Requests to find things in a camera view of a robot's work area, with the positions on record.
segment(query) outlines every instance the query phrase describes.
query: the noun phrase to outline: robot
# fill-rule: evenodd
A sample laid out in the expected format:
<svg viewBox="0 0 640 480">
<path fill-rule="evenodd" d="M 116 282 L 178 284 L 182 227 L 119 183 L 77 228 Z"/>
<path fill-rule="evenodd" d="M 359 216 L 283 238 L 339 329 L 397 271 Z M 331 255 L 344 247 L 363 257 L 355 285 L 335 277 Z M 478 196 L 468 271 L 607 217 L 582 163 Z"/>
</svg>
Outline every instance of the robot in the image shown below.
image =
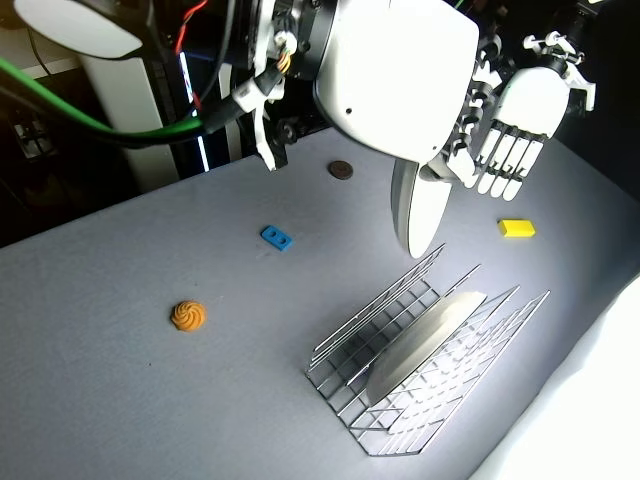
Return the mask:
<svg viewBox="0 0 640 480">
<path fill-rule="evenodd" d="M 220 105 L 203 105 L 201 122 L 211 132 L 251 113 L 257 151 L 275 170 L 265 102 L 284 97 L 287 78 L 313 82 L 329 124 L 396 159 L 394 227 L 419 258 L 454 183 L 511 201 L 558 128 L 571 91 L 584 92 L 584 109 L 593 110 L 596 86 L 578 69 L 585 60 L 578 33 L 597 14 L 597 2 L 572 5 L 544 37 L 523 36 L 521 50 L 530 58 L 518 68 L 503 55 L 499 36 L 481 32 L 482 25 L 443 0 L 230 0 L 216 62 L 241 65 L 253 78 Z M 167 20 L 171 8 L 184 11 L 175 3 L 14 0 L 33 29 L 79 53 L 163 61 L 177 41 L 165 34 L 178 30 Z M 146 145 L 131 136 L 120 140 Z M 156 140 L 146 136 L 147 144 Z"/>
</svg>

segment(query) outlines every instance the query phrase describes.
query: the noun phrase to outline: white light strip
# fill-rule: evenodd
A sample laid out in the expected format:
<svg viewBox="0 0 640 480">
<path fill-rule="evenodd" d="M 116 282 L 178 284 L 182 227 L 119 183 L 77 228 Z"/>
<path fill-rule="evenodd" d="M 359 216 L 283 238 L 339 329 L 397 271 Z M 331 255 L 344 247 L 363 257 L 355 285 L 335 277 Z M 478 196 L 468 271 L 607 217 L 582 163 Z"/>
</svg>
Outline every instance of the white light strip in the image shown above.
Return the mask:
<svg viewBox="0 0 640 480">
<path fill-rule="evenodd" d="M 187 67 L 187 57 L 185 57 L 184 52 L 180 52 L 180 66 L 182 67 L 182 76 L 184 78 L 184 86 L 187 90 L 187 98 L 189 99 L 189 103 L 193 102 L 193 89 L 191 88 L 191 78 L 189 77 L 189 68 Z M 194 117 L 198 116 L 198 113 L 194 110 Z M 207 159 L 207 152 L 204 148 L 204 141 L 202 137 L 198 137 L 198 146 L 200 147 L 200 157 L 202 158 L 202 166 L 204 167 L 204 171 L 209 171 L 209 160 Z"/>
</svg>

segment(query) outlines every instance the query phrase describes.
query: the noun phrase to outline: green cable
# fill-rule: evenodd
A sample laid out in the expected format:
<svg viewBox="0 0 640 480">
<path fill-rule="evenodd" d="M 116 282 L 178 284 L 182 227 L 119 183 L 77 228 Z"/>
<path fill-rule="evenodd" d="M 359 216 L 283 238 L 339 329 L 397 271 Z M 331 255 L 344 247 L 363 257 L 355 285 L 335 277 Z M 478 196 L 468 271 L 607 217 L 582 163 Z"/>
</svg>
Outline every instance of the green cable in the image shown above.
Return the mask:
<svg viewBox="0 0 640 480">
<path fill-rule="evenodd" d="M 135 133 L 120 133 L 113 130 L 111 127 L 105 125 L 102 122 L 99 122 L 93 117 L 90 117 L 86 113 L 78 110 L 73 105 L 65 102 L 63 99 L 58 97 L 55 93 L 51 92 L 49 89 L 45 88 L 34 79 L 24 74 L 18 68 L 14 67 L 11 63 L 9 63 L 4 58 L 0 57 L 0 72 L 5 73 L 13 80 L 20 83 L 23 87 L 30 90 L 32 93 L 45 100 L 47 103 L 52 105 L 58 110 L 62 110 L 67 115 L 71 116 L 79 123 L 84 124 L 89 128 L 93 128 L 99 130 L 101 132 L 107 134 L 121 134 L 127 135 L 132 138 L 154 138 L 154 137 L 162 137 L 165 135 L 171 135 L 175 133 L 188 132 L 190 130 L 196 130 L 202 127 L 202 122 L 199 118 L 193 117 L 189 119 L 182 120 L 180 122 L 174 123 L 172 125 L 168 125 L 166 127 L 159 128 L 157 130 L 149 130 L 146 132 L 135 132 Z"/>
</svg>

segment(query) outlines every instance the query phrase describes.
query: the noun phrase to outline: metal frame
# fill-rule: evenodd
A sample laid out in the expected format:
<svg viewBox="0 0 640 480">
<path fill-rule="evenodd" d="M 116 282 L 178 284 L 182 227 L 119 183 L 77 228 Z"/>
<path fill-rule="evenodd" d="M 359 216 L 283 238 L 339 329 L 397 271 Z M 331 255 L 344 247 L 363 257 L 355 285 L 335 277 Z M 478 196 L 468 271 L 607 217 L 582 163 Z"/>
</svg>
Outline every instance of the metal frame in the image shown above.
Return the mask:
<svg viewBox="0 0 640 480">
<path fill-rule="evenodd" d="M 486 300 L 392 393 L 370 405 L 366 397 L 369 367 L 406 328 L 480 268 L 476 266 L 438 295 L 425 277 L 443 248 L 438 247 L 313 351 L 307 377 L 369 455 L 422 452 L 549 295 L 546 292 L 506 315 L 498 312 L 519 286 Z"/>
</svg>

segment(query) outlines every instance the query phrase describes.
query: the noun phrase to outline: dark brown button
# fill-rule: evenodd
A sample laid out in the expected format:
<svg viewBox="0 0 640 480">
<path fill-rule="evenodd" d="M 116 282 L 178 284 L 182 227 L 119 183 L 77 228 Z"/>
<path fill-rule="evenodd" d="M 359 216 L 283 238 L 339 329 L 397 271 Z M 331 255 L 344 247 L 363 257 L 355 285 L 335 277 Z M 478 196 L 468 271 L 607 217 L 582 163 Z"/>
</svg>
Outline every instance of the dark brown button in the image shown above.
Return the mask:
<svg viewBox="0 0 640 480">
<path fill-rule="evenodd" d="M 353 167 L 350 163 L 336 160 L 329 164 L 329 173 L 338 180 L 348 180 L 353 176 Z"/>
</svg>

